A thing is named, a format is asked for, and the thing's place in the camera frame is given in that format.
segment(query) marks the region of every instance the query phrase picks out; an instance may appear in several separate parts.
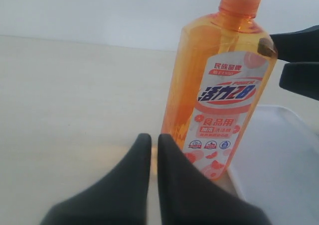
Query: table surface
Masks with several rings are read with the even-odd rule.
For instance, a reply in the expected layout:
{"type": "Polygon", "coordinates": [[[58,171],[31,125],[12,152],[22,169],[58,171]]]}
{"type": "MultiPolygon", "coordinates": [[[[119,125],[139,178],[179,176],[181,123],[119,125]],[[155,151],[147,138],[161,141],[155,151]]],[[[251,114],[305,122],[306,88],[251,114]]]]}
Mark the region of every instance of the table surface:
{"type": "MultiPolygon", "coordinates": [[[[33,156],[46,165],[41,152],[78,151],[84,165],[110,169],[138,133],[149,133],[155,146],[174,59],[168,51],[0,36],[0,153],[10,153],[11,162],[33,156]]],[[[318,102],[279,88],[283,65],[276,64],[260,103],[288,107],[319,132],[318,102]]],[[[0,169],[0,177],[10,169],[0,169]]],[[[10,179],[22,186],[28,178],[10,179]]],[[[234,193],[227,176],[218,184],[234,193]]]]}

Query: black rubber pad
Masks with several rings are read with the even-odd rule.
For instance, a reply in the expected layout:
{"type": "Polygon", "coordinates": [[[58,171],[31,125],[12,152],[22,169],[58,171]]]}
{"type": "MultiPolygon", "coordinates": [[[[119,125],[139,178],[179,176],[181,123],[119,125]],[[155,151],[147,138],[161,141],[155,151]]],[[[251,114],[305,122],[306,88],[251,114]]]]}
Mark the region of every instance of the black rubber pad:
{"type": "Polygon", "coordinates": [[[55,205],[41,225],[145,225],[151,146],[151,137],[140,134],[108,175],[55,205]]]}
{"type": "Polygon", "coordinates": [[[163,225],[270,225],[263,211],[202,175],[172,137],[159,136],[158,184],[163,225]]]}

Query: bottle label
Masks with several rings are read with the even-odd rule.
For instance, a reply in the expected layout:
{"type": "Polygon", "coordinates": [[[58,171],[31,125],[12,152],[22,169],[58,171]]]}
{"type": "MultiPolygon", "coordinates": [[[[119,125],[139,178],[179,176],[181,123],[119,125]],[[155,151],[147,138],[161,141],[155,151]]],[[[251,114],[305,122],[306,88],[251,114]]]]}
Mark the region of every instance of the bottle label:
{"type": "Polygon", "coordinates": [[[183,153],[209,179],[226,169],[268,66],[262,56],[244,51],[207,60],[183,153]]]}

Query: dish soap bottle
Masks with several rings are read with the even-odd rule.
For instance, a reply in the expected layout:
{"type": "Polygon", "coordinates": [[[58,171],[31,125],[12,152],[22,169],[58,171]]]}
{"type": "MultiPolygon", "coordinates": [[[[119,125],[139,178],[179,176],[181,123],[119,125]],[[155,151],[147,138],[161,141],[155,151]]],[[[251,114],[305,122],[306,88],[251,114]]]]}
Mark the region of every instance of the dish soap bottle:
{"type": "Polygon", "coordinates": [[[182,30],[162,133],[209,179],[227,169],[277,60],[260,0],[221,0],[182,30]]]}

